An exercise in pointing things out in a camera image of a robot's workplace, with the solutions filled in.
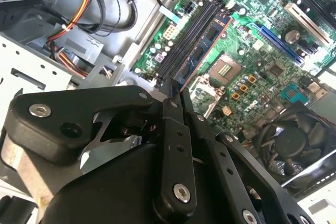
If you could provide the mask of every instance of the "black ram slot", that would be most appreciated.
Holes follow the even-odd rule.
[[[208,2],[198,16],[195,22],[183,35],[181,40],[175,44],[169,56],[161,64],[158,71],[160,79],[165,80],[166,77],[171,76],[173,72],[179,70],[186,57],[195,47],[195,41],[198,41],[208,24],[212,21],[213,17],[222,8],[222,3],[219,1]]]

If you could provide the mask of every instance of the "expansion card slot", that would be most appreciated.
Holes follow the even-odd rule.
[[[335,18],[325,11],[325,8],[318,3],[316,0],[302,0],[305,4],[307,4],[310,8],[314,8],[320,15],[320,17],[327,23],[330,28],[336,30],[336,20]]]
[[[304,63],[304,60],[294,52],[290,47],[288,47],[281,39],[279,39],[271,30],[263,25],[257,25],[255,23],[251,23],[250,26],[256,29],[259,33],[261,33],[265,38],[272,42],[277,48],[279,48],[282,52],[284,52],[291,60],[293,60],[296,64],[301,65]]]
[[[322,31],[296,4],[288,3],[285,6],[285,11],[300,23],[319,43],[326,47],[330,47],[333,44],[329,35]]]

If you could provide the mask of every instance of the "metal screw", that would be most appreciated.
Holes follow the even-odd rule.
[[[139,93],[139,96],[141,96],[143,99],[147,99],[147,95],[145,93]]]
[[[232,137],[230,137],[230,136],[225,136],[225,138],[226,138],[226,140],[228,140],[230,143],[232,143],[233,142],[233,139],[232,139]]]
[[[256,217],[254,217],[254,215],[248,210],[243,211],[243,217],[244,217],[244,220],[246,221],[246,223],[248,223],[248,224],[257,224],[258,223]]]
[[[47,118],[51,115],[51,109],[44,104],[34,104],[29,107],[29,112],[38,118]]]
[[[201,122],[204,122],[204,121],[205,121],[204,117],[202,117],[201,115],[197,115],[197,118],[198,118]]]
[[[310,224],[309,221],[304,216],[300,216],[300,218],[304,224]]]
[[[183,203],[188,203],[190,201],[190,192],[188,190],[188,188],[186,188],[184,185],[182,184],[176,184],[174,186],[174,195],[175,197],[180,200]]]
[[[170,102],[170,104],[173,105],[175,108],[179,107],[175,102]]]

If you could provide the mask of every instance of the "black fan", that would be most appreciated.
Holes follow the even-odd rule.
[[[260,131],[254,146],[269,173],[283,183],[336,149],[335,132],[332,123],[297,102]],[[295,187],[303,189],[317,175],[335,169],[334,161],[321,162],[313,174],[305,180],[301,178]]]

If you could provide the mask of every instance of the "blue connector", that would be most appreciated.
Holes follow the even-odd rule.
[[[266,26],[257,25],[255,23],[250,24],[252,28],[256,29],[261,35],[271,41],[277,48],[279,48],[282,52],[284,52],[292,61],[296,64],[301,65],[304,63],[304,60],[287,46],[281,39],[279,39],[271,30],[269,30]]]

